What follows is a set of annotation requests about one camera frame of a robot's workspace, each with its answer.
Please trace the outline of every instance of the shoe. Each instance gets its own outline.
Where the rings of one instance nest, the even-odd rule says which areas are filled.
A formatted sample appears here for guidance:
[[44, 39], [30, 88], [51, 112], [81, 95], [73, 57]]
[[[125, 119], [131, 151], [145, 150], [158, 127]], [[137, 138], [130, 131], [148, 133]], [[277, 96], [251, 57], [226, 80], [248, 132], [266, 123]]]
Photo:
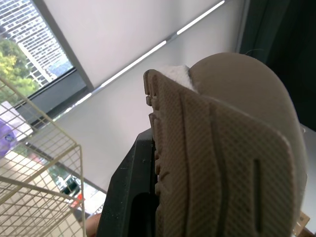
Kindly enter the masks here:
[[156, 70], [144, 74], [154, 110], [156, 237], [291, 236], [306, 151], [284, 85], [235, 53], [207, 57], [187, 76], [185, 87]]

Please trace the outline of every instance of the light strip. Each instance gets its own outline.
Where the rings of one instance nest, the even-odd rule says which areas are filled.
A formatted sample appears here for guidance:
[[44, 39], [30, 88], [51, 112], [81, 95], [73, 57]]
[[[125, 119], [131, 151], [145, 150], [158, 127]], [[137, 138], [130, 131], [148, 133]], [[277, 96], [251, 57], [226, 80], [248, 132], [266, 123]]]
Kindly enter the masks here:
[[154, 47], [153, 49], [151, 49], [149, 52], [145, 53], [143, 56], [141, 56], [140, 58], [138, 58], [137, 60], [135, 60], [134, 62], [132, 62], [130, 65], [128, 65], [126, 68], [124, 68], [123, 70], [119, 71], [118, 73], [116, 73], [113, 77], [111, 77], [110, 79], [108, 79], [105, 83], [103, 83], [100, 88], [106, 86], [107, 84], [109, 84], [110, 82], [112, 82], [113, 80], [115, 80], [116, 78], [118, 78], [120, 75], [122, 75], [123, 73], [125, 73], [126, 71], [128, 71], [129, 69], [131, 69], [132, 67], [134, 67], [136, 64], [138, 64], [139, 62], [143, 61], [145, 58], [147, 58], [149, 55], [151, 55], [153, 52], [157, 51], [158, 49], [160, 49], [161, 47], [163, 47], [165, 44], [167, 43], [167, 41], [163, 41], [160, 44], [158, 44], [156, 47]]
[[81, 104], [83, 101], [85, 101], [86, 99], [88, 99], [91, 95], [92, 95], [92, 93], [87, 94], [87, 95], [84, 96], [82, 99], [78, 100], [78, 101], [75, 103], [75, 105]]
[[225, 2], [225, 0], [221, 1], [220, 3], [216, 4], [215, 6], [213, 6], [211, 9], [209, 9], [207, 12], [203, 13], [201, 16], [199, 16], [198, 18], [196, 18], [195, 20], [191, 21], [188, 25], [186, 25], [185, 27], [183, 27], [182, 29], [180, 29], [179, 31], [177, 31], [177, 35], [181, 34], [182, 32], [186, 31], [188, 28], [190, 28], [192, 25], [194, 25], [195, 23], [199, 22], [200, 20], [202, 20], [205, 16], [207, 16], [208, 14], [210, 14], [212, 11], [214, 11], [215, 9], [217, 9], [218, 7], [220, 7], [221, 5], [223, 5]]

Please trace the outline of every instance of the tree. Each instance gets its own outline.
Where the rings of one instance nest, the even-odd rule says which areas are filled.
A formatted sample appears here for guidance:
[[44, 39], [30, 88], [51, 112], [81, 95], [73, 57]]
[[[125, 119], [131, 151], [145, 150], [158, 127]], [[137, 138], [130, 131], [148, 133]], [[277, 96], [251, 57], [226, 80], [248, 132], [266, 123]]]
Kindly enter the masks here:
[[[29, 96], [38, 90], [39, 85], [30, 78], [30, 69], [26, 64], [27, 58], [15, 42], [0, 40], [0, 77], [10, 82], [24, 96]], [[20, 100], [0, 81], [0, 103], [8, 101], [15, 105]]]

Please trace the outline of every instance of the yellow wire rack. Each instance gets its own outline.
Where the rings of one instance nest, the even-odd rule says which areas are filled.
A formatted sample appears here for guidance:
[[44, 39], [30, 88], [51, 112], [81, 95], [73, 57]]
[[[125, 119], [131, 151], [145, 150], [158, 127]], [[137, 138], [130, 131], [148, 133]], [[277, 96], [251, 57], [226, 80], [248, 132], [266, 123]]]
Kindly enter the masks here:
[[86, 236], [81, 146], [3, 78], [0, 93], [0, 236]]

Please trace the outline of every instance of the high-rise building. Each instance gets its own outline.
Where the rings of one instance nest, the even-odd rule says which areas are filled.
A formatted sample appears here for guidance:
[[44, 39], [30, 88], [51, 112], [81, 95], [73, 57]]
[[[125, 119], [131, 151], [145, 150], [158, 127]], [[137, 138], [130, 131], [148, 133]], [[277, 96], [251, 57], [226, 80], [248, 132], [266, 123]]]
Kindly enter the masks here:
[[0, 0], [0, 36], [19, 45], [41, 87], [73, 67], [31, 0]]

